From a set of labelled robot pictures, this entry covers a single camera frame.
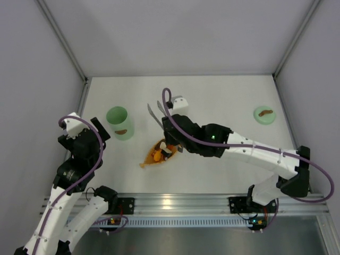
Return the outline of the metal tongs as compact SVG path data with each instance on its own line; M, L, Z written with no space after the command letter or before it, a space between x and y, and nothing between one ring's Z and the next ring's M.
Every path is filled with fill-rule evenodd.
M164 116L166 116L165 110L163 108L163 106L161 105L160 101L157 101L157 107L158 109L163 113ZM149 105L149 103L147 103L147 109L148 112L150 114L150 116L157 122L157 124L164 129L162 122L160 121L160 119L155 115L155 113L152 111L151 106ZM176 145L175 148L178 150L178 152L182 153L183 152L183 148L180 145Z

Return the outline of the orange yellow food piece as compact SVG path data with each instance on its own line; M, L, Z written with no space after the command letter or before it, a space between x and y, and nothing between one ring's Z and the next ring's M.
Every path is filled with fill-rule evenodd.
M159 162L162 158L162 152L161 151L156 151L154 156L153 156L153 159L155 162Z

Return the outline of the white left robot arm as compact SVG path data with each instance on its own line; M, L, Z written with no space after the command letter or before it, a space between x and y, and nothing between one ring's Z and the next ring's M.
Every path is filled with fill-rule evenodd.
M71 155L57 169L47 207L36 230L15 254L71 254L88 229L99 222L99 217L113 213L117 207L117 192L100 186L86 206L68 221L95 170L103 164L110 135L95 117L87 122L71 113L58 124L66 131L58 142Z

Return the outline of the orange round food slice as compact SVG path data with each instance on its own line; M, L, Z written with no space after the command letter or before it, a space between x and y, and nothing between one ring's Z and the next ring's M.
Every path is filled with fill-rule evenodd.
M172 152L177 151L177 147L176 147L176 146L173 146L173 145L168 145L167 148L168 148L169 150L171 150Z

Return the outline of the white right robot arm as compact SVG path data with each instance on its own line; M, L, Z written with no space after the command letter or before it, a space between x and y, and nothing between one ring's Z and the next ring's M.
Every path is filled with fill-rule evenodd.
M273 173L248 188L245 204L260 208L273 200L289 196L305 198L309 189L310 149L284 151L249 140L230 128L218 124L199 126L187 116L175 114L161 119L167 145L181 146L203 157L232 158Z

